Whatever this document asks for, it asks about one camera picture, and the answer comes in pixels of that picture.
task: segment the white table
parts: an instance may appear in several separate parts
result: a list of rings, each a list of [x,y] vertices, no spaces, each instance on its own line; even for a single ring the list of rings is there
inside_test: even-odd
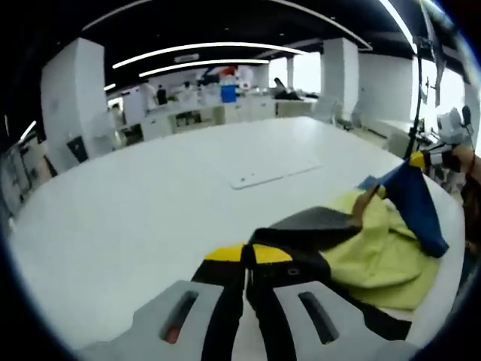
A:
[[[202,158],[242,155],[255,165],[269,151],[279,159],[305,152],[322,167],[233,190]],[[135,310],[174,281],[189,280],[215,247],[246,241],[257,227],[325,204],[400,163],[307,117],[174,135],[86,162],[44,184],[20,213],[11,249],[41,313],[68,345],[79,348],[128,329]],[[417,345],[429,341],[449,313],[464,252],[461,207],[427,182],[450,249],[413,315],[407,340]],[[249,307],[233,359],[265,359]]]

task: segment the cloth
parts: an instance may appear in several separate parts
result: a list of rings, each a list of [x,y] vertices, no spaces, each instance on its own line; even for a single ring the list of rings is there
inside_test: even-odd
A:
[[[436,208],[421,170],[404,162],[379,179],[366,178],[359,188],[366,190],[375,182],[386,188],[387,198],[419,239],[422,250],[429,256],[441,258],[449,246],[441,234]]]
[[[353,190],[329,207],[349,213],[361,190]],[[422,252],[400,213],[374,196],[365,210],[360,233],[324,250],[332,280],[356,299],[377,307],[415,309],[424,299],[439,262]]]

